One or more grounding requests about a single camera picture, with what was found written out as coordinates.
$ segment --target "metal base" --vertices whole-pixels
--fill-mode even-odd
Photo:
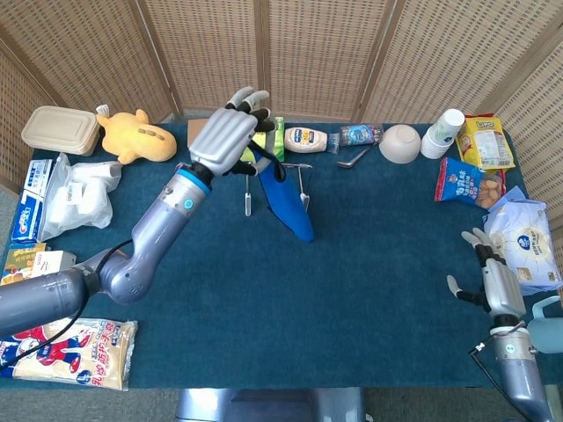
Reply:
[[[176,422],[365,422],[362,389],[183,389]]]

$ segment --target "blue and white box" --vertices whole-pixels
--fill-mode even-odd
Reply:
[[[24,191],[16,213],[16,223],[11,240],[21,244],[37,243],[37,235],[43,214],[43,202],[53,160],[32,160],[27,169]]]

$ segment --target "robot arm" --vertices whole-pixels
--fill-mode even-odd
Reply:
[[[482,306],[494,321],[488,339],[475,346],[470,355],[525,420],[553,422],[537,369],[535,349],[521,320],[526,307],[518,279],[508,269],[506,261],[494,252],[493,243],[483,231],[465,231],[462,237],[477,253],[483,274],[483,288],[478,294],[466,292],[451,275],[448,276],[448,287],[456,298]],[[494,343],[503,389],[477,358],[477,354],[489,342]]]
[[[177,166],[133,228],[131,257],[119,250],[102,251],[68,270],[0,287],[0,338],[72,316],[98,292],[117,303],[140,300],[158,263],[210,194],[213,177],[237,169],[255,175],[270,163],[274,132],[268,134],[263,158],[256,164],[238,161],[255,131],[274,128],[267,109],[252,111],[267,97],[266,91],[246,87],[213,113],[190,148],[192,163]]]

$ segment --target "white plastic bag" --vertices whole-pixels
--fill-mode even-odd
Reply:
[[[485,217],[485,232],[516,274],[523,295],[555,290],[563,285],[545,209],[544,202],[506,200],[499,201]]]
[[[61,153],[45,195],[39,242],[84,225],[107,227],[113,216],[107,193],[117,187],[120,179],[121,164],[116,161],[70,166],[67,156]]]

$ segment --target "table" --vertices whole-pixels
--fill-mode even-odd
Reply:
[[[327,133],[339,127],[302,126]],[[177,137],[178,154],[167,163],[125,167],[110,193],[110,226],[65,232],[49,241],[54,250],[85,260],[129,238],[176,163],[189,159],[186,125],[162,127]],[[414,127],[423,135],[428,125]],[[488,385],[467,352],[491,320],[455,300],[445,279],[451,273],[463,287],[479,289],[477,259],[459,233],[482,227],[485,212],[434,203],[439,160],[419,156],[396,165],[376,149],[354,169],[334,164],[358,151],[287,154],[290,162],[314,166],[311,244],[268,211],[257,180],[252,216],[245,217],[245,178],[218,178],[142,301],[125,307],[105,295],[91,298],[84,317],[139,321],[130,388]],[[33,157],[56,155],[36,150]],[[455,147],[449,155],[458,158]],[[90,157],[69,158],[112,156],[98,146]],[[524,188],[520,170],[507,179],[508,187]],[[482,354],[492,367],[490,353]],[[563,381],[556,355],[540,356],[539,365],[545,382]],[[4,379],[0,388],[71,387]]]

